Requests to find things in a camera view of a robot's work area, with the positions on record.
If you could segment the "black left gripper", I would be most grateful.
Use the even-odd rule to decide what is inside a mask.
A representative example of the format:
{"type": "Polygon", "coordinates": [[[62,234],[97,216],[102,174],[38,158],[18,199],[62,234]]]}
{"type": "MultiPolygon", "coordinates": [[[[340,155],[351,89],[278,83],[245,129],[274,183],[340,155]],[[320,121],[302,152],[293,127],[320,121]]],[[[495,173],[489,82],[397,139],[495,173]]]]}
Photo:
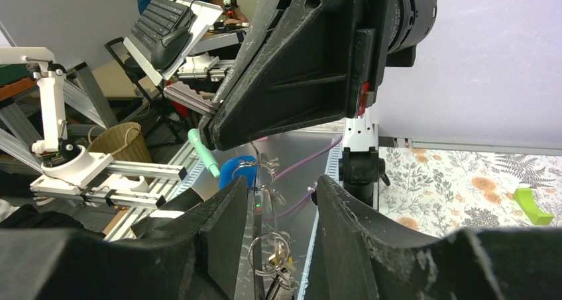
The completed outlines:
{"type": "Polygon", "coordinates": [[[209,147],[341,119],[348,98],[372,105],[385,69],[414,65],[436,17],[437,0],[258,0],[215,95],[209,147]]]}

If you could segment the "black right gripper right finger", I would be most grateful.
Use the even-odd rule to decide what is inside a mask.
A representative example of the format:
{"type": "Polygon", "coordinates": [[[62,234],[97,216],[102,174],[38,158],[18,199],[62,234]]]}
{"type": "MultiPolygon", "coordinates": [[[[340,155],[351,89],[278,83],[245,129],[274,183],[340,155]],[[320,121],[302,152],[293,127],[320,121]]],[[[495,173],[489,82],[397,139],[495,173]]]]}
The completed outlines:
{"type": "Polygon", "coordinates": [[[561,229],[465,227],[443,238],[317,185],[313,299],[560,299],[561,229]]]}

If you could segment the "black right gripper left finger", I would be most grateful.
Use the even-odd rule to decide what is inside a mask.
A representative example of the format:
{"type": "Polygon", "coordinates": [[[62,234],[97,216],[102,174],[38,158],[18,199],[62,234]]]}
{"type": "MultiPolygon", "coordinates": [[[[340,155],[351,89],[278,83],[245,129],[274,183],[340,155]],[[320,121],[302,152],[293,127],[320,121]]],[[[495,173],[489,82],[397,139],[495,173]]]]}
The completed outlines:
{"type": "Polygon", "coordinates": [[[247,180],[238,177],[138,239],[2,230],[1,298],[233,299],[247,207],[247,180]]]}

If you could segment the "silver key bunch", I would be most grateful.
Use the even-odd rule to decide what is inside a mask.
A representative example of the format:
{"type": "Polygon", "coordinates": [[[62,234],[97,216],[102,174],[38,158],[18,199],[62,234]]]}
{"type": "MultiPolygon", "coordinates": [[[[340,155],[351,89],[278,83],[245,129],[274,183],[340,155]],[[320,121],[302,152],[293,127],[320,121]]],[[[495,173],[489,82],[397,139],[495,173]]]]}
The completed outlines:
{"type": "Polygon", "coordinates": [[[247,252],[255,299],[296,299],[298,284],[287,232],[267,232],[253,239],[247,252]]]}

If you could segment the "blue key tag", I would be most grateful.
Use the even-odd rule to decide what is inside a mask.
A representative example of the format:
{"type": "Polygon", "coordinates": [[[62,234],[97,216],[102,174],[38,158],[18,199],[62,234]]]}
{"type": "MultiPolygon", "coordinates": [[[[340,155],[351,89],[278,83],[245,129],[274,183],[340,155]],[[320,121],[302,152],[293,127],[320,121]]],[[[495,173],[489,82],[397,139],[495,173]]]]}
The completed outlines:
{"type": "Polygon", "coordinates": [[[225,162],[220,169],[219,189],[223,189],[239,176],[247,178],[249,187],[253,187],[257,173],[255,163],[254,156],[237,156],[225,162]]]}

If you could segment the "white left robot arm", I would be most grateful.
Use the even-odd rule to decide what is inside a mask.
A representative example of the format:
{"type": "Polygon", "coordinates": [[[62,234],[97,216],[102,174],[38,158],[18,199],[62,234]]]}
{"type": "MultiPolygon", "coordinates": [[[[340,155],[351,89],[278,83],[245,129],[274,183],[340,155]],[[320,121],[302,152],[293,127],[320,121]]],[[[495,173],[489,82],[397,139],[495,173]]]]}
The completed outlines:
{"type": "Polygon", "coordinates": [[[200,123],[229,150],[265,136],[345,120],[339,178],[378,205],[386,181],[370,117],[387,67],[410,68],[437,0],[258,0],[249,32],[200,123]]]}

